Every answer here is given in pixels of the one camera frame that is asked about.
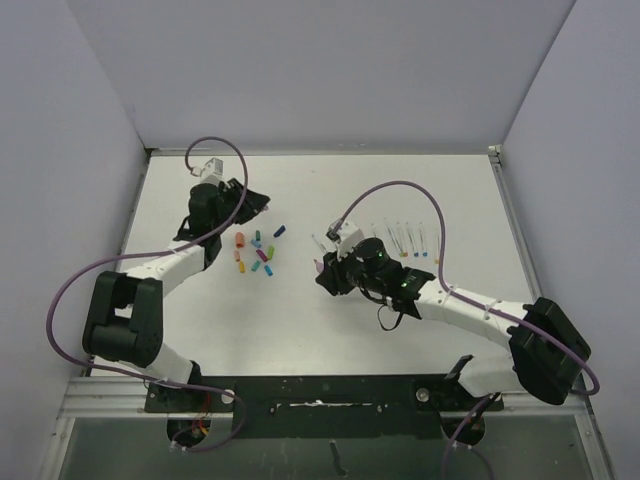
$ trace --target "gray wall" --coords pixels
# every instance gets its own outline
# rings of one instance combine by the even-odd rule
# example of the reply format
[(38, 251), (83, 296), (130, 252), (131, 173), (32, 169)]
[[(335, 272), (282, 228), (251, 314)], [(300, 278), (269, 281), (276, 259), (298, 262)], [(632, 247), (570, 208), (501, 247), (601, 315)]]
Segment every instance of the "gray wall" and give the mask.
[(68, 0), (149, 147), (501, 142), (573, 0)]
[[(143, 150), (64, 0), (0, 4), (0, 478), (36, 477), (74, 369), (45, 338), (57, 287), (116, 252)], [(92, 285), (61, 304), (79, 351)]]
[(593, 348), (620, 478), (640, 471), (640, 3), (579, 0), (505, 143), (547, 295)]

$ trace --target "orange marker cap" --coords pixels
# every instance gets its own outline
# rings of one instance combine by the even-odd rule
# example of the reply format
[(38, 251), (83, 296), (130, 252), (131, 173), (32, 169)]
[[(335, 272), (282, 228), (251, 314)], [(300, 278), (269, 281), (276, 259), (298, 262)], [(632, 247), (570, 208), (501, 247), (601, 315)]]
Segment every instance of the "orange marker cap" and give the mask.
[(244, 234), (242, 232), (236, 233), (236, 248), (244, 247)]

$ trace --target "white tabletop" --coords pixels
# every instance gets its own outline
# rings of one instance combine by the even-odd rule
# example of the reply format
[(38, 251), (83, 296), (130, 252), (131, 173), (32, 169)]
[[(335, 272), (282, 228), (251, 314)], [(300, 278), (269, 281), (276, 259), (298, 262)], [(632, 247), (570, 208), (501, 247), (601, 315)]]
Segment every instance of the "white tabletop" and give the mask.
[[(195, 157), (203, 165), (209, 157)], [(224, 157), (225, 177), (242, 181), (237, 159)], [(415, 181), (437, 198), (445, 215), (449, 283), (501, 298), (531, 300), (489, 159), (466, 156), (249, 157), (249, 188), (269, 195), (270, 208), (222, 236), (214, 264), (172, 292), (164, 302), (164, 341), (197, 361), (205, 375), (320, 375), (442, 373), (465, 354), (492, 355), (500, 347), (454, 327), (407, 317), (385, 333), (377, 306), (358, 292), (341, 298), (316, 285), (313, 259), (328, 225), (367, 188), (391, 179)], [(153, 156), (136, 208), (126, 252), (163, 249), (187, 215), (189, 189), (197, 182), (181, 157)], [(377, 192), (351, 220), (371, 234), (375, 223), (389, 253), (398, 255), (384, 231), (390, 223), (422, 222), (429, 256), (403, 262), (435, 272), (436, 215), (429, 201), (406, 187)], [(277, 239), (280, 225), (286, 232)], [(255, 251), (241, 251), (247, 272), (233, 258), (235, 232), (259, 229), (275, 245), (274, 275), (250, 271)], [(126, 262), (128, 268), (137, 262)], [(395, 318), (382, 312), (383, 320)], [(94, 375), (104, 375), (95, 371)]]

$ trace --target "purple cable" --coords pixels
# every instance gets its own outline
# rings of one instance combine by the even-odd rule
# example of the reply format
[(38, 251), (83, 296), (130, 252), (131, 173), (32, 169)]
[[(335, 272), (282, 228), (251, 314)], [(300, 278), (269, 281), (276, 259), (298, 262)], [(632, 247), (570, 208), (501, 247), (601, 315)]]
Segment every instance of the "purple cable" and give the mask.
[[(244, 401), (242, 401), (242, 399), (240, 397), (238, 397), (237, 395), (234, 395), (232, 393), (229, 393), (229, 392), (227, 392), (227, 391), (225, 391), (223, 389), (220, 389), (220, 388), (207, 387), (207, 386), (204, 386), (204, 385), (190, 385), (190, 384), (187, 384), (187, 383), (172, 382), (172, 381), (169, 381), (169, 380), (165, 381), (165, 380), (161, 380), (161, 379), (158, 379), (158, 378), (150, 377), (148, 375), (143, 375), (141, 373), (130, 372), (130, 371), (125, 370), (123, 368), (110, 367), (110, 366), (107, 366), (107, 365), (96, 365), (95, 363), (91, 363), (91, 362), (88, 362), (86, 360), (81, 360), (79, 358), (75, 358), (75, 357), (69, 355), (67, 352), (65, 352), (62, 349), (62, 347), (60, 347), (58, 342), (56, 341), (56, 338), (55, 338), (55, 336), (53, 334), (53, 318), (54, 318), (54, 315), (56, 313), (56, 308), (58, 307), (58, 304), (60, 303), (60, 299), (62, 298), (64, 293), (73, 284), (73, 282), (75, 282), (78, 278), (80, 278), (85, 273), (87, 273), (87, 272), (89, 272), (89, 271), (91, 271), (91, 270), (93, 270), (95, 268), (98, 268), (98, 267), (100, 267), (102, 265), (105, 265), (107, 263), (114, 263), (114, 262), (118, 262), (118, 261), (122, 261), (122, 260), (131, 260), (131, 259), (135, 259), (135, 258), (166, 257), (167, 255), (172, 255), (172, 254), (174, 254), (176, 252), (181, 252), (183, 250), (186, 250), (187, 248), (191, 248), (192, 246), (199, 244), (200, 242), (212, 237), (213, 235), (215, 235), (217, 233), (220, 233), (220, 232), (224, 231), (233, 222), (233, 219), (235, 218), (236, 214), (238, 213), (238, 211), (242, 207), (242, 204), (244, 203), (244, 199), (247, 196), (247, 189), (249, 188), (249, 186), (248, 186), (248, 183), (249, 183), (249, 172), (247, 170), (247, 162), (245, 161), (244, 156), (242, 155), (242, 152), (240, 152), (238, 147), (236, 147), (229, 140), (225, 140), (224, 138), (220, 138), (220, 137), (202, 137), (202, 138), (199, 138), (198, 140), (196, 140), (195, 142), (193, 142), (190, 145), (189, 151), (196, 144), (198, 144), (198, 143), (200, 143), (202, 141), (205, 141), (205, 140), (215, 140), (215, 141), (222, 142), (222, 143), (228, 145), (238, 155), (238, 158), (240, 159), (240, 162), (242, 163), (242, 171), (243, 171), (243, 174), (244, 174), (244, 186), (242, 187), (242, 193), (240, 194), (240, 200), (238, 200), (238, 204), (235, 206), (235, 208), (233, 209), (233, 211), (229, 215), (229, 218), (227, 218), (224, 222), (222, 222), (222, 224), (220, 226), (214, 228), (209, 233), (207, 233), (205, 235), (202, 235), (201, 237), (196, 238), (192, 242), (189, 242), (188, 244), (182, 245), (181, 247), (178, 247), (175, 250), (163, 250), (163, 251), (158, 251), (158, 252), (146, 252), (146, 253), (128, 253), (128, 254), (125, 254), (125, 255), (117, 255), (115, 257), (105, 258), (103, 260), (98, 260), (97, 262), (94, 262), (94, 263), (92, 263), (90, 265), (87, 265), (83, 269), (81, 269), (81, 270), (77, 271), (76, 273), (74, 273), (73, 275), (71, 275), (71, 277), (69, 277), (69, 279), (66, 282), (64, 282), (64, 284), (56, 292), (56, 294), (53, 297), (53, 300), (51, 301), (51, 305), (49, 305), (49, 311), (47, 312), (47, 323), (46, 323), (47, 340), (49, 341), (49, 344), (51, 345), (51, 348), (53, 348), (53, 350), (58, 355), (60, 355), (62, 358), (64, 358), (66, 361), (68, 361), (70, 363), (73, 363), (75, 365), (79, 365), (79, 366), (85, 367), (85, 368), (91, 368), (91, 369), (95, 369), (95, 370), (105, 370), (107, 372), (120, 373), (122, 375), (127, 375), (129, 377), (139, 378), (141, 380), (146, 380), (146, 381), (149, 381), (149, 382), (155, 382), (155, 383), (158, 383), (159, 385), (166, 385), (168, 387), (185, 388), (185, 389), (188, 389), (188, 390), (196, 390), (196, 391), (200, 391), (200, 392), (210, 392), (210, 393), (215, 393), (215, 394), (218, 394), (218, 395), (226, 395), (227, 397), (231, 397), (237, 403), (239, 403), (242, 406), (243, 415), (242, 415), (242, 419), (240, 420), (240, 422), (238, 423), (236, 428), (233, 429), (233, 431), (227, 437), (225, 437), (223, 440), (221, 440), (218, 443), (215, 443), (215, 444), (209, 445), (209, 446), (193, 447), (193, 448), (187, 449), (188, 452), (193, 452), (193, 453), (202, 453), (202, 452), (208, 452), (208, 451), (211, 451), (211, 450), (215, 450), (216, 448), (219, 448), (219, 447), (227, 444), (229, 441), (231, 441), (240, 432), (240, 430), (242, 430), (242, 428), (244, 427), (244, 425), (245, 425), (245, 423), (247, 421), (247, 406), (244, 403)], [(189, 164), (188, 164), (188, 152), (185, 155), (185, 164), (191, 170), (191, 167), (189, 167)]]
[(482, 461), (482, 463), (484, 463), (484, 466), (487, 467), (487, 472), (489, 472), (489, 480), (496, 480), (496, 473), (493, 471), (493, 467), (491, 466), (491, 463), (489, 463), (489, 459), (481, 451), (476, 450), (475, 448), (469, 447), (469, 451), (476, 457), (478, 457)]
[[(451, 437), (449, 438), (449, 441), (447, 442), (447, 446), (444, 449), (444, 454), (442, 455), (442, 461), (440, 462), (440, 479), (441, 480), (446, 480), (447, 478), (447, 464), (449, 463), (449, 456), (451, 455), (451, 449), (453, 448), (453, 445), (456, 443), (456, 438), (458, 438), (458, 435), (460, 435), (460, 432), (462, 431), (464, 426), (469, 422), (469, 420), (473, 418), (473, 415), (482, 407), (484, 407), (489, 402), (490, 399), (491, 399), (491, 395), (487, 395), (486, 397), (483, 397), (482, 400), (480, 400), (478, 403), (476, 403), (476, 405), (469, 411), (469, 413), (467, 413), (467, 416), (464, 417), (462, 421), (458, 424), (458, 426), (453, 432), (453, 435), (451, 435)], [(485, 461), (486, 464), (488, 465), (491, 478), (495, 478), (493, 475), (493, 469), (489, 465), (489, 461), (486, 458), (484, 458), (484, 456), (482, 455), (480, 455), (480, 458), (483, 461)]]
[(571, 358), (571, 360), (576, 362), (580, 366), (580, 368), (582, 370), (584, 370), (585, 372), (587, 372), (587, 375), (589, 375), (589, 377), (591, 378), (591, 381), (593, 383), (593, 387), (591, 388), (591, 390), (587, 390), (587, 391), (572, 390), (571, 393), (575, 393), (575, 394), (578, 394), (578, 395), (588, 395), (588, 396), (595, 395), (596, 393), (598, 393), (600, 391), (600, 381), (598, 380), (598, 377), (596, 376), (595, 372), (591, 369), (591, 367), (589, 367), (589, 365), (587, 365), (587, 363), (584, 360), (582, 360), (577, 354), (575, 354), (570, 348), (568, 348), (562, 342), (557, 340), (553, 335), (548, 334), (547, 332), (545, 332), (541, 328), (536, 327), (535, 325), (533, 325), (532, 323), (527, 322), (526, 320), (522, 320), (522, 319), (520, 319), (518, 317), (515, 317), (513, 315), (509, 315), (508, 313), (502, 312), (502, 311), (497, 310), (495, 308), (488, 308), (487, 309), (486, 306), (483, 305), (482, 303), (477, 302), (477, 301), (475, 301), (475, 300), (473, 300), (473, 299), (471, 299), (471, 298), (469, 298), (469, 297), (467, 297), (465, 295), (462, 295), (460, 293), (456, 293), (455, 291), (453, 291), (453, 290), (451, 290), (449, 288), (449, 286), (444, 281), (444, 250), (445, 250), (446, 239), (447, 239), (445, 226), (444, 226), (444, 215), (442, 214), (442, 209), (440, 208), (440, 205), (436, 201), (435, 197), (433, 195), (431, 195), (431, 193), (429, 193), (424, 187), (421, 187), (417, 183), (409, 182), (407, 180), (393, 180), (393, 181), (390, 181), (390, 182), (381, 183), (380, 185), (376, 185), (375, 187), (371, 187), (369, 190), (367, 190), (362, 195), (360, 195), (358, 198), (356, 198), (356, 200), (349, 206), (349, 208), (347, 208), (347, 210), (344, 212), (344, 215), (342, 215), (340, 220), (338, 222), (336, 222), (335, 226), (333, 227), (333, 232), (335, 233), (335, 232), (338, 231), (338, 229), (342, 226), (342, 224), (347, 219), (349, 214), (353, 211), (353, 209), (362, 200), (364, 200), (366, 197), (371, 195), (373, 192), (376, 192), (376, 191), (381, 190), (381, 189), (386, 188), (386, 187), (392, 187), (394, 185), (405, 185), (405, 186), (408, 186), (408, 187), (413, 187), (416, 190), (422, 192), (431, 201), (431, 204), (433, 205), (433, 207), (436, 210), (436, 213), (438, 214), (438, 220), (440, 221), (440, 232), (441, 232), (440, 260), (439, 260), (439, 265), (438, 265), (438, 281), (440, 282), (440, 286), (442, 287), (442, 289), (445, 292), (447, 292), (449, 295), (451, 295), (452, 297), (457, 298), (458, 300), (462, 300), (463, 302), (465, 302), (465, 303), (467, 303), (469, 305), (472, 305), (472, 306), (474, 306), (476, 308), (479, 308), (482, 311), (485, 311), (485, 309), (486, 309), (487, 312), (492, 313), (494, 315), (497, 315), (499, 317), (505, 318), (507, 320), (510, 320), (510, 321), (512, 321), (512, 322), (514, 322), (514, 323), (516, 323), (518, 325), (521, 325), (521, 326), (525, 327), (525, 328), (528, 328), (529, 330), (531, 330), (535, 334), (537, 334), (537, 335), (541, 336), (542, 338), (544, 338), (549, 343), (553, 344), (559, 350), (561, 350), (563, 353), (565, 353), (569, 358)]

